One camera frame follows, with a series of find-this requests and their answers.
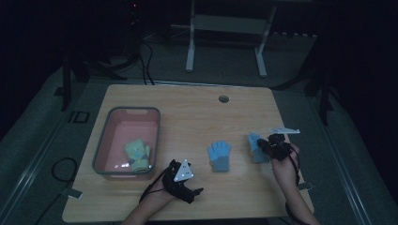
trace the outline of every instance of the light blue object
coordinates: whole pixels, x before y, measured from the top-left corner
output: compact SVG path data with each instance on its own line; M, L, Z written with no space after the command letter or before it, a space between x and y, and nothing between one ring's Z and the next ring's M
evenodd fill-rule
M249 133L249 144L253 157L253 163L269 162L269 158L266 153L257 145L257 140L262 139L260 135L256 133Z
M213 172L228 172L229 171L229 152L231 145L225 141L213 142L207 149L208 157Z

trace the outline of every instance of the wooden table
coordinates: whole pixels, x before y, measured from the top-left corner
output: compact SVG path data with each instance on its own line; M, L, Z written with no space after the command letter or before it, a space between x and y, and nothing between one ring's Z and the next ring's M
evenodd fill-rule
M219 96L229 97L221 103ZM116 106L151 106L161 111L156 173L172 159L187 159L194 178L186 187L204 188L192 204L169 203L152 220L267 218L286 216L285 199L269 163L253 164L249 132L266 138L270 128L283 126L275 99L267 88L224 86L111 85L102 106L69 198L66 222L120 221L137 205L150 181L107 181L91 163L108 112ZM207 148L225 140L232 145L230 171L214 173ZM301 191L312 210L307 190Z

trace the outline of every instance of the plastic container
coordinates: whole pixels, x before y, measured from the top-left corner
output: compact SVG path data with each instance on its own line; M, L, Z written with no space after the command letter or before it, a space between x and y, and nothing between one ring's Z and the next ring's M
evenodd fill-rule
M161 113L153 107L111 109L93 159L94 171L107 180L151 179L160 121Z

